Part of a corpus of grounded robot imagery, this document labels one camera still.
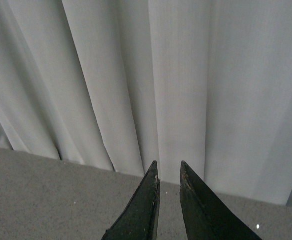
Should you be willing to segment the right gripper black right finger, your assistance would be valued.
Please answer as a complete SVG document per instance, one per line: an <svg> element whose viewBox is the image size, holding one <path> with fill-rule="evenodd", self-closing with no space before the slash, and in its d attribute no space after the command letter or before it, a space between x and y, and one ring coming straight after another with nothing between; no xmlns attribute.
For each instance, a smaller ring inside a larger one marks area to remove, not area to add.
<svg viewBox="0 0 292 240"><path fill-rule="evenodd" d="M183 160L180 204L189 240L259 240Z"/></svg>

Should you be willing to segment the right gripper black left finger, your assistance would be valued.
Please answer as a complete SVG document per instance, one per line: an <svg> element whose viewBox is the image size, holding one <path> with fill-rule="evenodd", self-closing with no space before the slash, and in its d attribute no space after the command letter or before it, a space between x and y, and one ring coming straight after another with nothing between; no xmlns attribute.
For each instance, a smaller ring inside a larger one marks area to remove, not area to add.
<svg viewBox="0 0 292 240"><path fill-rule="evenodd" d="M149 166L126 208L106 230L103 240L155 240L160 207L157 162Z"/></svg>

